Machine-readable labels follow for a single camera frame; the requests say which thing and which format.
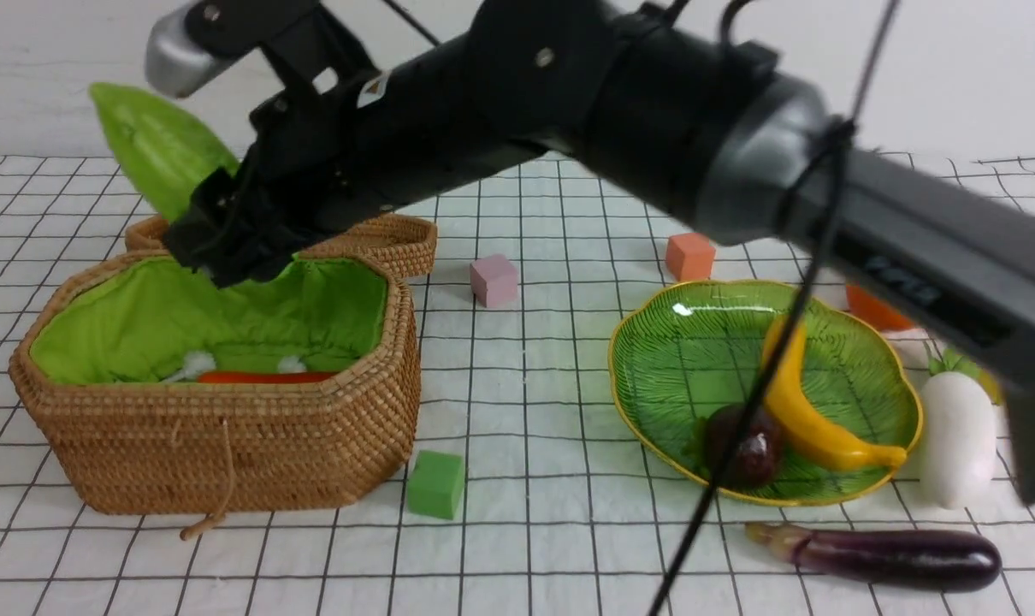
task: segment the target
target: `purple eggplant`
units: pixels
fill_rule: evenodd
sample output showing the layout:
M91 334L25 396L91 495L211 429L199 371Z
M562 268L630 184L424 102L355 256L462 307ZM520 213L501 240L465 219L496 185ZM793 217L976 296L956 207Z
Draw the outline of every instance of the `purple eggplant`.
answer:
M747 523L745 534L788 564L868 584L973 592L1000 576L1000 551L957 530L810 530Z

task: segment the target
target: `black cable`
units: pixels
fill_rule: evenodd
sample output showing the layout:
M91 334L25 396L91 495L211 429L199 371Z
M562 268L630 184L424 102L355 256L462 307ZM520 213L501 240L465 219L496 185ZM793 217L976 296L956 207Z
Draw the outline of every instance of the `black cable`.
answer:
M727 2L727 6L723 8L722 14L719 17L719 43L720 46L729 47L733 46L734 41L732 36L730 36L730 31L734 25L734 20L737 19L737 14L742 11L752 0L730 0Z
M419 34L421 34L423 38L428 40L433 47L439 47L442 43L441 39L436 37L435 34L431 32L431 30L427 30L427 28L424 27L424 25L422 25L422 23L420 23L419 20L416 20L415 16L412 16L412 13L407 10L407 8L401 7L400 4L396 4L396 0L381 0L381 1L384 2L389 8L391 8L397 16L400 16L400 19L404 20L404 23L409 25L409 27L412 27L413 30L415 30L416 32L419 32Z
M726 33L726 37L722 38L724 42L730 42L729 32L734 16L741 11L741 8L748 3L749 0L732 0L732 4L728 5L721 24L721 32ZM815 156L815 159L810 163L810 168L807 169L806 173L803 173L800 179L801 183L803 179L810 175L810 172L815 168L826 163L826 160L831 160L831 167L833 168L831 168L830 173L830 192L826 200L826 209L824 209L822 214L822 234L815 250L815 257L811 259L810 266L808 266L806 273L803 275L802 285L800 285L799 291L796 292L795 299L792 300L791 309L788 311L787 323L783 324L783 328L780 330L776 347L772 351L768 362L765 362L765 365L762 368L761 374L753 382L752 389L746 398L742 416L736 429L734 429L733 445L727 448L721 460L716 464L716 468L712 469L712 476L710 476L708 486L701 495L701 502L699 502L697 510L693 511L692 519L688 522L685 535L678 546L678 551L674 554L670 566L667 567L666 576L662 577L662 584L658 586L658 592L654 596L648 616L658 616L662 611L662 607L669 600L670 589L673 588L674 582L677 581L678 576L681 574L681 568L685 564L685 558L687 558L689 550L692 549L692 542L697 540L697 535L707 519L708 511L712 508L712 503L716 499L719 488L722 486L722 480L732 465L737 448L745 440L753 418L757 417L757 413L762 408L762 402L764 401L765 393L767 393L768 386L771 385L772 379L775 378L776 370L780 365L783 354L787 353L787 348L789 343L791 343L791 335L796 330L796 327L798 327L804 313L806 313L807 305L810 304L811 290L818 280L819 272L821 272L822 266L826 262L826 259L829 258L831 251L833 251L833 244L835 237L837 237L837 229L840 223L841 207L846 202L840 197L844 184L846 183L847 155L851 147L853 147L856 122L858 121L859 113L862 111L870 78L874 77L878 65L878 59L882 52L882 43L884 43L886 34L890 30L890 25L893 24L897 4L898 0L889 0L888 5L886 5L885 14L877 28L875 42L870 47L868 61L865 63L865 69L863 69L863 75L859 83L856 105L853 108L853 116L849 120L834 125L834 128L826 134L826 137L822 141L822 151ZM792 190L789 190L789 198L792 198L798 192L799 185L796 184Z
M689 1L690 0L673 0L673 3L670 4L670 7L668 7L667 10L662 12L662 20L669 25L677 23L678 18L681 17L681 11L685 10L685 7L688 5Z

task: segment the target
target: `yellow banana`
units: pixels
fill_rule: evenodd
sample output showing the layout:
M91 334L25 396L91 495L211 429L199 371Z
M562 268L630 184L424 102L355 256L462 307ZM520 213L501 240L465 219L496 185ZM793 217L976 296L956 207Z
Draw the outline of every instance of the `yellow banana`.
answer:
M768 328L762 362L775 350L787 316ZM802 323L791 335L791 344L780 361L776 378L765 395L765 406L783 428L794 451L829 471L857 471L868 466L897 468L905 464L905 448L865 443L841 426L827 420L802 391L802 363L806 353L806 327Z
M989 394L989 401L994 402L994 405L1003 405L1003 395L1000 394L1000 383L996 381L994 375L981 371L978 374L978 382L982 385L982 389Z

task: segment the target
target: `orange vegetable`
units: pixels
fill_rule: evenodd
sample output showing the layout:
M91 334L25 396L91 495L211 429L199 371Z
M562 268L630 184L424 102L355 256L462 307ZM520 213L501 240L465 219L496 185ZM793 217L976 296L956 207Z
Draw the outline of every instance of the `orange vegetable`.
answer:
M268 383L269 385L299 385L303 382L321 382L334 376L334 373L292 373L263 374L241 373L232 371L213 371L198 377L198 382L229 385L230 383Z
M905 331L917 327L908 317L856 285L846 285L846 296L849 311L879 331Z

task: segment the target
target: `toy food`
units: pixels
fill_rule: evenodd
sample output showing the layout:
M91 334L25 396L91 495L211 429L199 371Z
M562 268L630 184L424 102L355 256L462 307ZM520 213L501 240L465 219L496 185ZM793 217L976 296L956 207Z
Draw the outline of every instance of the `toy food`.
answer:
M998 410L978 368L948 348L935 357L928 344L928 381L920 389L924 407L920 488L944 508L963 508L988 488L996 469Z
M909 317L856 285L846 285L846 299L853 315L879 331L906 331L917 327Z
M239 160L200 118L140 87L92 83L107 144L122 174L157 213L174 222L209 173L239 170Z
M775 350L776 341L787 323L787 316L772 321L765 336L762 362L767 362ZM905 448L875 445L862 441L849 430L827 420L815 409L802 391L802 363L806 353L806 327L796 326L787 353L765 395L772 418L787 434L788 444L795 452L830 471L856 471L865 466L896 468L905 464Z
M744 410L742 405L728 405L705 421L704 461L709 473L726 456ZM749 424L748 436L734 451L726 487L756 489L767 486L779 475L782 462L783 430L761 410Z
M751 522L745 534L782 562L868 584L972 592L1002 570L994 542L958 530L808 530Z
M244 373L234 371L212 371L198 377L198 382L212 385L229 385L230 383L264 383L264 385L294 385L302 382L321 382L334 376L334 373Z

